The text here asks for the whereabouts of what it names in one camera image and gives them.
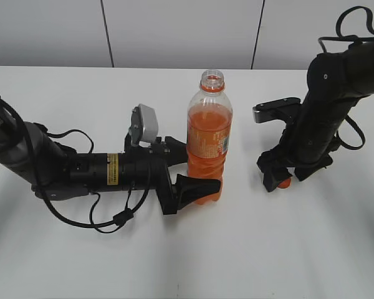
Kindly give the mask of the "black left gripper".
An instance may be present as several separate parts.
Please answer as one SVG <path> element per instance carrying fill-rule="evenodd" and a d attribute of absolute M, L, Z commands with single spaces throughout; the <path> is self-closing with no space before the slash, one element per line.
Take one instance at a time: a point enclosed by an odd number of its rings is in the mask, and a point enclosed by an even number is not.
<path fill-rule="evenodd" d="M 145 202 L 150 190 L 156 191 L 162 213 L 173 215 L 198 199 L 216 194 L 221 189 L 218 179 L 191 178 L 178 174 L 172 185 L 168 168 L 188 161 L 186 144 L 173 137 L 157 137 L 149 147 L 133 146 L 127 135 L 122 153 L 122 184 L 129 190 L 142 190 L 134 213 Z"/>

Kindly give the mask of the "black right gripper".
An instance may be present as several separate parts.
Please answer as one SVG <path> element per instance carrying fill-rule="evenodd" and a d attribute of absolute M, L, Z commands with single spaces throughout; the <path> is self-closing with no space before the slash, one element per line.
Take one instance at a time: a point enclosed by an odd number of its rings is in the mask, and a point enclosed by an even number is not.
<path fill-rule="evenodd" d="M 289 153 L 286 147 L 286 139 L 290 136 L 291 131 L 291 128 L 285 127 L 279 144 L 269 151 L 263 152 L 257 160 L 259 169 L 264 173 L 263 185 L 267 192 L 274 191 L 278 188 L 279 183 L 290 178 L 290 172 L 287 168 L 294 168 L 295 177 L 302 182 L 318 170 L 327 168 L 333 163 L 333 159 L 328 152 L 314 163 L 303 163 L 293 157 L 293 154 Z"/>

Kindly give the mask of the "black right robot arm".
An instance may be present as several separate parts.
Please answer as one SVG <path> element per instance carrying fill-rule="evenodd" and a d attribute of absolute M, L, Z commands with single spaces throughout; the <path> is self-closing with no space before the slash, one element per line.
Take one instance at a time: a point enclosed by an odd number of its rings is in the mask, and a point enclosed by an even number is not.
<path fill-rule="evenodd" d="M 334 39 L 350 45 L 345 52 L 318 54 L 310 63 L 304 100 L 287 97 L 260 103 L 252 109 L 256 123 L 286 123 L 278 145 L 263 152 L 257 160 L 263 185 L 269 192 L 292 177 L 290 168 L 303 181 L 330 166 L 330 153 L 340 146 L 355 149 L 344 143 L 337 131 L 343 121 L 357 130 L 348 113 L 361 99 L 374 94 L 374 36 Z"/>

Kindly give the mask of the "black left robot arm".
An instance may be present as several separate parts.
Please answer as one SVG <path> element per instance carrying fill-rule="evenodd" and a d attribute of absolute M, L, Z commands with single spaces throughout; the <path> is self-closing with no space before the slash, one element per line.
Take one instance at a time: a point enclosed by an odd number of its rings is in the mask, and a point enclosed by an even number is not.
<path fill-rule="evenodd" d="M 27 122 L 26 129 L 20 131 L 0 97 L 0 164 L 29 182 L 39 198 L 64 201 L 93 192 L 153 189 L 162 212 L 171 215 L 221 187 L 217 179 L 171 180 L 169 167 L 187 162 L 186 145 L 159 137 L 155 111 L 143 104 L 132 111 L 121 153 L 78 153 L 41 124 Z"/>

